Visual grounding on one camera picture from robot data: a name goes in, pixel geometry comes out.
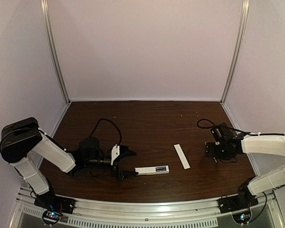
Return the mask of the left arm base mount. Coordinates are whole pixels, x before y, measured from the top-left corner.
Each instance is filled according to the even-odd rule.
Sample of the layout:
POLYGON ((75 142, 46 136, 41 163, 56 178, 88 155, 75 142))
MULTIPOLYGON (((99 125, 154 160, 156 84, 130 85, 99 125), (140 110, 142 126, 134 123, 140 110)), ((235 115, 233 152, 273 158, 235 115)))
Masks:
POLYGON ((73 198, 66 198, 56 195, 53 187, 50 185, 48 192, 42 195, 36 195, 34 205, 50 211, 72 214, 75 200, 73 198))

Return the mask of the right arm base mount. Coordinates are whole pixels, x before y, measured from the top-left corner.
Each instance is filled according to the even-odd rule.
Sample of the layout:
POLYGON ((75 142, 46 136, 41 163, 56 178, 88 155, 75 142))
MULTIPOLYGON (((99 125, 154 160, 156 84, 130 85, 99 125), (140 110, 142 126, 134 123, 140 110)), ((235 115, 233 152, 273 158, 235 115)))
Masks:
POLYGON ((223 196, 217 202, 221 214, 248 209, 258 204, 257 197, 251 194, 246 184, 238 188, 237 195, 223 196))

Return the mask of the white remote control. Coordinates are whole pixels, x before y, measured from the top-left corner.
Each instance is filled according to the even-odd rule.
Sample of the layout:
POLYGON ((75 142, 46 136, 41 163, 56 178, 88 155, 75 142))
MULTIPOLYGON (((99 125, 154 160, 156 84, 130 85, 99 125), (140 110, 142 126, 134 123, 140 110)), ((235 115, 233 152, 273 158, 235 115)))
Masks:
POLYGON ((160 175, 160 174, 169 174, 170 169, 168 165, 164 166, 152 166, 152 167, 137 167, 134 168, 134 171, 138 172, 138 176, 147 176, 147 175, 160 175), (156 172, 156 167, 166 167, 166 172, 156 172))

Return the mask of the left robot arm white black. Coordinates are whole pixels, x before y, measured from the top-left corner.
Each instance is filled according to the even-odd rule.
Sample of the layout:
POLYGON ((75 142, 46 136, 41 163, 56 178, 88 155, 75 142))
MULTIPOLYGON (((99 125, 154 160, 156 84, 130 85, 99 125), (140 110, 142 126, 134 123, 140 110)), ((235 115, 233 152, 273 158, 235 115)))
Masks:
POLYGON ((99 139, 92 133, 79 143, 77 149, 67 150, 43 131, 34 117, 9 124, 1 131, 0 154, 3 160, 12 165, 39 196, 51 192, 50 182, 32 160, 31 153, 39 155, 73 178, 92 169, 110 169, 111 176, 118 181, 138 175, 136 171, 119 169, 120 160, 135 156, 136 152, 121 142, 109 152, 105 154, 99 139))

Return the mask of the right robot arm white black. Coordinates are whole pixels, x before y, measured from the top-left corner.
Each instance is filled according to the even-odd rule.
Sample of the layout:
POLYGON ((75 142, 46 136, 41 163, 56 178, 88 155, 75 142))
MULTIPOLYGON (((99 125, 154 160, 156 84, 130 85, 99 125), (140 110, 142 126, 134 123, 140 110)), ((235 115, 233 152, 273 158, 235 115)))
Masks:
MULTIPOLYGON (((242 154, 264 154, 285 158, 285 132, 240 133, 233 137, 216 137, 215 142, 205 143, 205 156, 216 160, 230 161, 242 154)), ((283 186, 285 186, 285 165, 247 180, 238 188, 238 195, 249 198, 283 186)))

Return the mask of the white battery cover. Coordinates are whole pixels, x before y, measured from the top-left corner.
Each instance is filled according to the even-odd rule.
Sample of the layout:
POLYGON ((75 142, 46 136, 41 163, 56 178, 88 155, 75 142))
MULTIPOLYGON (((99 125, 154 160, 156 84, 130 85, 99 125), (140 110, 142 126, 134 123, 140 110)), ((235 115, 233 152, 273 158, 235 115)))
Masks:
POLYGON ((190 169, 190 164, 185 156, 185 153, 183 152, 180 144, 174 145, 175 151, 180 159, 180 162, 182 163, 182 166, 185 170, 190 169))

